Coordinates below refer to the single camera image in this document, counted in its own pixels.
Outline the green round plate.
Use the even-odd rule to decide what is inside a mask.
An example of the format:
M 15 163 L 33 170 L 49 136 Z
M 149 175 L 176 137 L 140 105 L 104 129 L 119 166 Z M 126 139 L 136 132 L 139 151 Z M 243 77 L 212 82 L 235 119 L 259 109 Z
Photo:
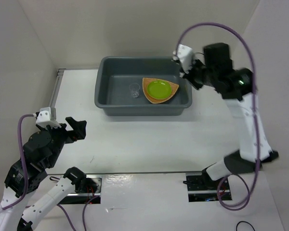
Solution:
M 156 100 L 164 100 L 172 93 L 171 85 L 164 80 L 154 80 L 146 87 L 150 97 Z

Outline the orange woven triangular basket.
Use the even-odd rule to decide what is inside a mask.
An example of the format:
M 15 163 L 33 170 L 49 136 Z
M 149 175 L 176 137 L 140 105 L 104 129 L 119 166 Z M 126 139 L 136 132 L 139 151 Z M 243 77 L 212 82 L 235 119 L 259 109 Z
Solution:
M 160 103 L 164 103 L 164 102 L 170 100 L 176 94 L 176 92 L 177 92 L 177 90 L 179 88 L 178 84 L 175 84 L 175 83 L 169 82 L 167 80 L 164 80 L 164 81 L 168 82 L 171 85 L 172 93 L 171 93 L 171 95 L 168 98 L 166 98 L 164 100 L 156 100 L 156 99 L 153 99 L 152 97 L 150 97 L 149 94 L 147 93 L 147 90 L 146 90 L 147 85 L 150 82 L 154 81 L 154 80 L 163 80 L 163 79 L 148 78 L 148 77 L 144 77 L 142 79 L 143 93 L 144 93 L 145 97 L 149 100 L 149 102 L 151 102 L 152 104 L 160 104 Z

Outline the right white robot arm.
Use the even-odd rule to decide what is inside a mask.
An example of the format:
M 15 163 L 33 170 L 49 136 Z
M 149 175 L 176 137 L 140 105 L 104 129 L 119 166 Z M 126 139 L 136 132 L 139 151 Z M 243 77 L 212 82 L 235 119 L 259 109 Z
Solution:
M 181 64 L 180 76 L 197 90 L 207 85 L 221 95 L 234 119 L 239 140 L 237 151 L 202 170 L 203 187 L 212 189 L 227 175 L 254 172 L 257 158 L 263 164 L 278 159 L 279 154 L 268 144 L 260 118 L 257 118 L 259 128 L 255 129 L 252 72 L 247 68 L 233 68 L 228 44 L 207 45 L 203 53 L 202 62 L 192 48 L 180 44 L 176 52 Z

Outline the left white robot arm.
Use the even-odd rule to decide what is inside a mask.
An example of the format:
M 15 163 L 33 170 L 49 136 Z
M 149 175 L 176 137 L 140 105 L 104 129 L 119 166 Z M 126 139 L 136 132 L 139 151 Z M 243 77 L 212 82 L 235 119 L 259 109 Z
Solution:
M 22 122 L 36 118 L 38 132 L 22 142 Z M 11 167 L 4 181 L 0 203 L 0 231 L 33 231 L 41 220 L 68 194 L 86 188 L 86 174 L 77 167 L 69 168 L 59 181 L 37 202 L 28 206 L 40 183 L 47 177 L 46 169 L 53 168 L 66 144 L 85 139 L 85 120 L 66 118 L 66 123 L 41 119 L 42 113 L 26 114 L 17 124 L 20 159 Z

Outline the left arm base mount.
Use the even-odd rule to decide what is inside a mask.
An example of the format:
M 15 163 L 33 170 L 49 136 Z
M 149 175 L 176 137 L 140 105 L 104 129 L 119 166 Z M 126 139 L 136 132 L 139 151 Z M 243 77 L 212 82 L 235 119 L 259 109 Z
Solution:
M 72 181 L 72 188 L 59 202 L 60 205 L 99 204 L 101 202 L 101 177 L 67 176 Z

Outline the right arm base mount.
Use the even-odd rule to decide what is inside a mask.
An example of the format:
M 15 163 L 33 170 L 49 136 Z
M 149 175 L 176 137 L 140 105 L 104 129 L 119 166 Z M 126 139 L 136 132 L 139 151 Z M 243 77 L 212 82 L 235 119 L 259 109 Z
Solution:
M 230 185 L 226 180 L 218 190 L 221 180 L 211 181 L 210 178 L 203 176 L 201 172 L 186 173 L 183 184 L 187 187 L 189 202 L 213 202 L 218 201 L 217 192 L 220 193 L 223 201 L 231 201 Z

